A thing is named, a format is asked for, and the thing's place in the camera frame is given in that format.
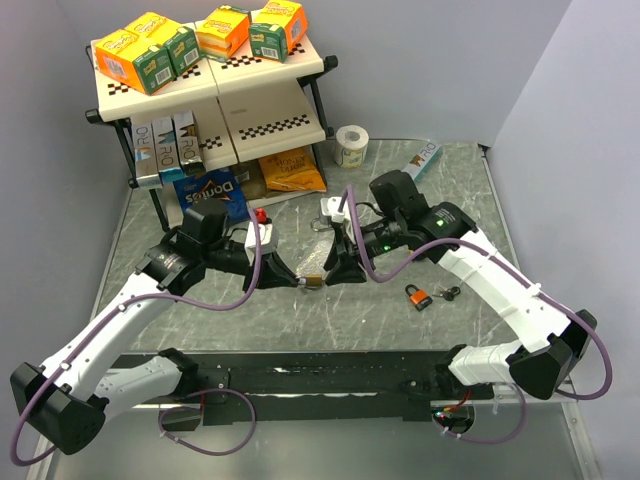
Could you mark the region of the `small brass padlock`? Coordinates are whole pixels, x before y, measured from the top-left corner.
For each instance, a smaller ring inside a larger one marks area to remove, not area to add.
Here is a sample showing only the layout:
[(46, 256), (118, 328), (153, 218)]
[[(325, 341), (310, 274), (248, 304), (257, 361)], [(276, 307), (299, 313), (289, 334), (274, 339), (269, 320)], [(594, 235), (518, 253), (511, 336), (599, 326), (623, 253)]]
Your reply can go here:
[(318, 290), (324, 285), (324, 279), (321, 275), (304, 275), (298, 278), (298, 283), (305, 289)]

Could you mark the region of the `orange black padlock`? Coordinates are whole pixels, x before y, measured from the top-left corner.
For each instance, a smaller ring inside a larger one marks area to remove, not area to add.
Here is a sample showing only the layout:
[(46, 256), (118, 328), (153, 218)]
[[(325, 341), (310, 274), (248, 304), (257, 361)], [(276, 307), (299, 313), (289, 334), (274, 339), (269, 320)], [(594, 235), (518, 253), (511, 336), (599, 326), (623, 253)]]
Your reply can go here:
[(433, 303), (433, 298), (426, 291), (418, 288), (414, 284), (407, 284), (405, 286), (405, 293), (417, 311), (423, 311)]

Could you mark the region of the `large brass padlock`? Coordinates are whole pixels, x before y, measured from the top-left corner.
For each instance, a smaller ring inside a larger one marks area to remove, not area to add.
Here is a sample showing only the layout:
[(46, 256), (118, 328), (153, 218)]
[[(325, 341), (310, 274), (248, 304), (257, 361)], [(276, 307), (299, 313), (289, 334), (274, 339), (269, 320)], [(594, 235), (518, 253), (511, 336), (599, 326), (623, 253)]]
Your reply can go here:
[(331, 231), (331, 220), (329, 217), (319, 216), (311, 220), (310, 228), (316, 233)]

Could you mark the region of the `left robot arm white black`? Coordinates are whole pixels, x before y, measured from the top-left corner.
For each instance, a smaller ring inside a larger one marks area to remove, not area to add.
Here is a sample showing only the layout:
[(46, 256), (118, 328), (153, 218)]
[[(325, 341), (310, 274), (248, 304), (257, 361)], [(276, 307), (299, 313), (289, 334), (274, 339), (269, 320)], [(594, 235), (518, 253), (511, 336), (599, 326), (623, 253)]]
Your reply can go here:
[(180, 226), (150, 248), (113, 298), (74, 339), (39, 365), (21, 364), (10, 384), (20, 423), (30, 425), (55, 448), (72, 455), (104, 424), (129, 408), (159, 397), (191, 399), (201, 387), (199, 366), (176, 349), (159, 352), (139, 367), (106, 373), (132, 341), (177, 303), (207, 270), (241, 275), (244, 304), (257, 289), (299, 286), (298, 276), (277, 254), (277, 232), (264, 214), (249, 213), (244, 242), (226, 231), (222, 200), (200, 200)]

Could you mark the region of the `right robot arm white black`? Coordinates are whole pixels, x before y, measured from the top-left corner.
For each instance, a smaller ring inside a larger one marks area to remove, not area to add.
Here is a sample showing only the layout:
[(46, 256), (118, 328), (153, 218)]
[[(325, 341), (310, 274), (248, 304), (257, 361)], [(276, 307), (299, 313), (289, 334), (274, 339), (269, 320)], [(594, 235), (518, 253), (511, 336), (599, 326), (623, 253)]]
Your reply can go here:
[(392, 170), (369, 185), (379, 220), (362, 226), (354, 192), (320, 202), (320, 217), (334, 231), (324, 269), (327, 285), (384, 282), (373, 260), (400, 247), (456, 276), (515, 333), (512, 342), (449, 350), (436, 366), (438, 390), (459, 398), (480, 384), (509, 383), (547, 400), (584, 356), (597, 321), (570, 311), (521, 274), (458, 206), (431, 206), (411, 176)]

